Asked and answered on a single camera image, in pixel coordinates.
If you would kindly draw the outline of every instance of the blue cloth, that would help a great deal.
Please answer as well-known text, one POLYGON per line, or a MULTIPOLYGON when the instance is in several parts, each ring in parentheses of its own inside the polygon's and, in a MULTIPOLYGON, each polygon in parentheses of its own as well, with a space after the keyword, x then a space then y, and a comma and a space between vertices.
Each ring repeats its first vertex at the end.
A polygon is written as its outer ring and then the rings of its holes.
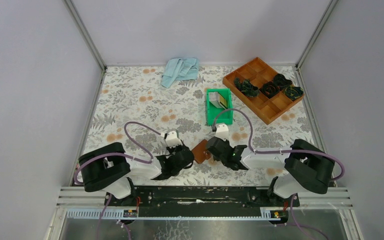
POLYGON ((165 66, 161 85, 169 88, 174 81, 196 80, 199 69, 200 61, 196 58, 173 58, 165 66))

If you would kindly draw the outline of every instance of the tabletop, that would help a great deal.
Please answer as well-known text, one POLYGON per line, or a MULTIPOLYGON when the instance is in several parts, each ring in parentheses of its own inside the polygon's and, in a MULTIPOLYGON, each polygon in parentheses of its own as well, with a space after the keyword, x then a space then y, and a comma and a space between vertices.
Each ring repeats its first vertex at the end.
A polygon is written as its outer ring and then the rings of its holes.
MULTIPOLYGON (((113 142, 123 144, 127 153, 147 156, 130 141, 123 130, 128 121, 138 121, 159 132, 177 129, 179 138, 190 149, 203 139, 214 136, 206 123, 205 92, 207 89, 226 88, 223 77, 234 66, 201 66, 197 80, 175 81, 170 88, 161 85, 164 67, 108 67, 83 154, 113 142)), ((291 66, 274 66, 294 84, 291 66)), ((313 143, 310 122, 302 102, 297 103, 281 117, 266 125, 239 98, 232 94, 234 108, 245 112, 254 127, 253 147, 278 148, 290 145, 295 139, 313 143)), ((250 126, 238 112, 229 125, 231 145, 248 144, 250 126)), ((128 126, 129 134, 150 150, 154 156, 167 154, 164 139, 138 125, 128 126)), ((132 177, 135 185, 153 186, 268 186, 275 176, 286 174, 281 169, 252 169, 233 171, 212 159, 202 164, 196 162, 183 169, 178 176, 154 181, 132 177)))

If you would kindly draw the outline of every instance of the green tray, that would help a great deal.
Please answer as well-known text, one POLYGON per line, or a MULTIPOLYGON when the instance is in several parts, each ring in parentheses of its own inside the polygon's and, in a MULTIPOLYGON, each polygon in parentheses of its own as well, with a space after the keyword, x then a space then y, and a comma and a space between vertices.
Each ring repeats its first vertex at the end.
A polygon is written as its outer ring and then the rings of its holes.
MULTIPOLYGON (((227 108, 231 109, 232 107, 232 93, 229 88, 214 88, 206 90, 206 124, 211 126, 214 122, 216 116, 223 111, 223 108, 215 107, 209 101, 209 93, 218 92, 224 99, 227 101, 227 108)), ((233 123, 233 111, 227 111, 217 118, 218 124, 224 123, 231 125, 233 123)))

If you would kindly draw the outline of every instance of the white wall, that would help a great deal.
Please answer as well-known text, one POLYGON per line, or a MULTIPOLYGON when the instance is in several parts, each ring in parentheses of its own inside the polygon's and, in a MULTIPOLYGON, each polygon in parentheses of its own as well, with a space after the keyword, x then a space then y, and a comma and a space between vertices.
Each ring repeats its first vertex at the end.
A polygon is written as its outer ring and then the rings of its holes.
POLYGON ((384 239, 384 1, 340 1, 302 73, 364 238, 384 239))
POLYGON ((99 76, 63 1, 0 0, 0 239, 44 237, 99 76))
POLYGON ((329 0, 74 0, 107 65, 296 63, 329 0))

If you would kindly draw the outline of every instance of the wooden box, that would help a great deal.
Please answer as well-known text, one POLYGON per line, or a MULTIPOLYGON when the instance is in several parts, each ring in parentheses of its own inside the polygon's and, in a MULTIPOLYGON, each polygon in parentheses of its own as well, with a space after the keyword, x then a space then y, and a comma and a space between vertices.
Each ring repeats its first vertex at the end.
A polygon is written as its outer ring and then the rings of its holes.
POLYGON ((247 97, 235 87, 234 80, 235 78, 239 78, 242 83, 245 79, 249 79, 252 85, 260 89, 263 84, 272 81, 276 74, 278 74, 278 72, 267 65, 259 57, 256 57, 225 76, 223 78, 223 84, 245 103, 245 105, 247 105, 248 108, 250 108, 263 122, 265 122, 265 124, 270 124, 301 101, 304 95, 295 101, 289 99, 283 92, 277 93, 270 99, 268 99, 262 92, 256 97, 247 97))

